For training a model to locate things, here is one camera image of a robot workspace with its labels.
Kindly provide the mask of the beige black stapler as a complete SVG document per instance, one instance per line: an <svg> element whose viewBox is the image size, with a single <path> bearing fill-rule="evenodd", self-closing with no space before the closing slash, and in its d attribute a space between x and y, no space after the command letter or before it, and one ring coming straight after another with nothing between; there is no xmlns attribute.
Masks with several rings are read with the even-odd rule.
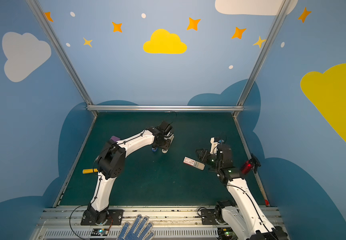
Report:
<svg viewBox="0 0 346 240"><path fill-rule="evenodd" d="M173 139L174 139L174 135L171 135L169 138L165 139L165 143L161 147L163 154L166 154L169 151L169 149L170 149L170 147L172 145Z"/></svg>

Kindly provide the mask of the red white staple box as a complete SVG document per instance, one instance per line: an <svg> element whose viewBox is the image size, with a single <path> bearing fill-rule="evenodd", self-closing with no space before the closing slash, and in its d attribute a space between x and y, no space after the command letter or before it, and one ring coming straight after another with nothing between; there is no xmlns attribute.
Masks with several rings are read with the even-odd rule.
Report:
<svg viewBox="0 0 346 240"><path fill-rule="evenodd" d="M191 158L188 158L188 157L185 157L185 158L184 158L183 163L184 163L184 164L187 164L187 165L189 165L189 166L192 166L192 167L194 167L194 168L196 168L196 169L202 170L202 171L203 171L204 168L205 168L205 164L200 163L200 162L198 162L198 161L196 161L196 160L193 160L193 159L191 159Z"/></svg>

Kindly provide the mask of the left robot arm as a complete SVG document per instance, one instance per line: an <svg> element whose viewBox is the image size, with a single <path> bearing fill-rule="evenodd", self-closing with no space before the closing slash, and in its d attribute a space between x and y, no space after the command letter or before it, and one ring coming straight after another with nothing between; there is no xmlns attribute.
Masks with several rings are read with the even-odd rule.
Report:
<svg viewBox="0 0 346 240"><path fill-rule="evenodd" d="M173 127L166 121L124 140L110 139L97 157L97 185L93 198L83 213L81 225L104 226L110 221L115 225L116 221L109 210L110 195L115 180L125 169L126 158L145 146L152 146L154 152L161 149L165 154L169 151L173 139Z"/></svg>

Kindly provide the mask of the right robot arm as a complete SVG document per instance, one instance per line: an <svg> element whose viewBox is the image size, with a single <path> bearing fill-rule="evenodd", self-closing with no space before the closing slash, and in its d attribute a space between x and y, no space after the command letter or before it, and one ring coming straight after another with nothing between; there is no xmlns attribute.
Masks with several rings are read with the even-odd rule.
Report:
<svg viewBox="0 0 346 240"><path fill-rule="evenodd" d="M233 165L229 145L218 144L210 150L195 151L200 162L210 165L217 177L233 197L218 202L215 219L231 227L239 240L287 240L288 234L280 226L274 226L260 209L251 194L245 175Z"/></svg>

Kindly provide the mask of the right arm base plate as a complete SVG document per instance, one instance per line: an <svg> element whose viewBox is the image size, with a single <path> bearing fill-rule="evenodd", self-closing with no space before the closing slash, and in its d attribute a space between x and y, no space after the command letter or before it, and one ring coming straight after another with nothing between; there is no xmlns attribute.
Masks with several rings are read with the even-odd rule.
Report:
<svg viewBox="0 0 346 240"><path fill-rule="evenodd" d="M201 218L202 225L219 225L216 219L215 209L200 208L197 213Z"/></svg>

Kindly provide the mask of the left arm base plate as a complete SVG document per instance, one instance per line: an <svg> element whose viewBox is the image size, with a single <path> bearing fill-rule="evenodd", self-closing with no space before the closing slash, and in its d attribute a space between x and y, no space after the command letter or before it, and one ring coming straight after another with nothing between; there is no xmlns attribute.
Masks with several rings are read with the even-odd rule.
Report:
<svg viewBox="0 0 346 240"><path fill-rule="evenodd" d="M103 217L99 217L97 220L88 210L85 210L81 226L119 226L122 224L123 214L122 209L109 209L104 212Z"/></svg>

